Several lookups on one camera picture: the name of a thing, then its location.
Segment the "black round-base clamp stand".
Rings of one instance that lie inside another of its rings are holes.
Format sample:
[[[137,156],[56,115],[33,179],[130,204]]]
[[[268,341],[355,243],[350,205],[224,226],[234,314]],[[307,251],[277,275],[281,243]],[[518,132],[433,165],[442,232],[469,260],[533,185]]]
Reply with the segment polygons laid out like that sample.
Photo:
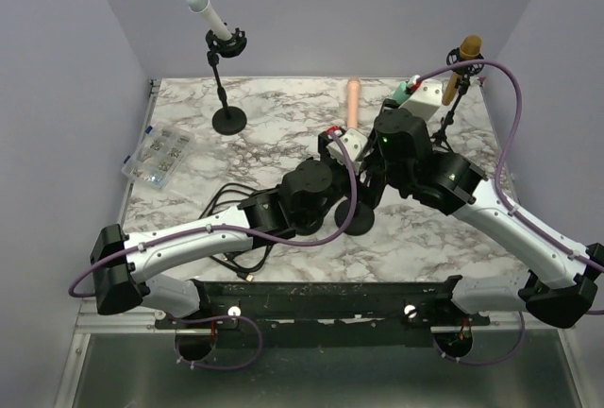
[[[335,224],[340,227],[348,216],[350,208],[354,207],[352,219],[344,231],[349,236],[361,236],[367,233],[375,222],[374,208],[369,208],[358,200],[358,175],[356,175],[356,187],[357,201],[353,203],[351,201],[351,183],[348,175],[345,175],[344,183],[341,185],[342,199],[339,201],[334,213]]]

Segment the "pink microphone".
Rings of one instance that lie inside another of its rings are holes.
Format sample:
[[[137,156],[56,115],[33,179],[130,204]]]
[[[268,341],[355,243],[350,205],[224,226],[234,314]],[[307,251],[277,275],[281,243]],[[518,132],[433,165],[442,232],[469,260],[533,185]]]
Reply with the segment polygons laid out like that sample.
[[[356,128],[359,123],[361,82],[357,77],[351,77],[347,82],[347,127]]]

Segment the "green microphone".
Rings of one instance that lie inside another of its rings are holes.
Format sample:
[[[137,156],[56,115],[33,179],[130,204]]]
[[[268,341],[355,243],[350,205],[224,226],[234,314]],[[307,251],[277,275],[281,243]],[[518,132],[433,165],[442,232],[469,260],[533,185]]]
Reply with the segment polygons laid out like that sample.
[[[412,95],[412,88],[408,86],[407,81],[401,82],[391,95],[392,100],[397,106],[404,104]]]

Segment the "gold microphone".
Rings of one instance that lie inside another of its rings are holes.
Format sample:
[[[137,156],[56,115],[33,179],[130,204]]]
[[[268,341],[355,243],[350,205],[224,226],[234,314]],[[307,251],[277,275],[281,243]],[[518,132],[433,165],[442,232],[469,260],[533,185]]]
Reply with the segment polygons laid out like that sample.
[[[480,59],[481,46],[482,39],[480,36],[467,36],[458,48],[449,52],[446,63],[450,65],[463,61]],[[462,81],[465,78],[469,78],[476,71],[480,71],[480,68],[476,65],[456,68],[452,71],[443,93],[442,104],[444,106],[448,106],[453,101],[456,94],[461,89]]]

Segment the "black round-base clip stand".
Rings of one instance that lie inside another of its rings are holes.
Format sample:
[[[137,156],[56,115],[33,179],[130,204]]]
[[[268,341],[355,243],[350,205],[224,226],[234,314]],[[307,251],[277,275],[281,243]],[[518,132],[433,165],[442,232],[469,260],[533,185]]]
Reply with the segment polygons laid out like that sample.
[[[295,236],[310,236],[322,228],[324,218],[322,216],[299,218],[291,222],[282,234],[283,238],[290,239]]]

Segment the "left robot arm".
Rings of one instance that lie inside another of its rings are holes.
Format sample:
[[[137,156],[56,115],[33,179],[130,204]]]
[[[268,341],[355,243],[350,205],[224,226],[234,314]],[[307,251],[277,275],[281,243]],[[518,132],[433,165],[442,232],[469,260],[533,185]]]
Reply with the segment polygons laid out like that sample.
[[[319,137],[319,159],[302,161],[273,189],[262,190],[217,214],[169,229],[127,234],[105,227],[92,251],[97,312],[116,315],[144,306],[202,326],[209,304],[193,280],[168,271],[216,254],[271,244],[307,247],[331,207],[359,192],[357,174],[367,139],[334,127]]]

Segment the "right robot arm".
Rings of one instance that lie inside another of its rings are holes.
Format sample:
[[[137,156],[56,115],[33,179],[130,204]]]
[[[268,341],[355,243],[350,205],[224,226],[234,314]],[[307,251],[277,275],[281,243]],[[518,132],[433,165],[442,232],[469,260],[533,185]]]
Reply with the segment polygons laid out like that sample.
[[[408,110],[383,110],[370,142],[368,166],[383,185],[481,231],[527,267],[511,276],[456,278],[451,292],[434,301],[441,322],[453,325],[479,312],[528,312],[568,329],[591,310],[603,264],[600,245],[562,236],[464,156],[435,149],[426,122]]]

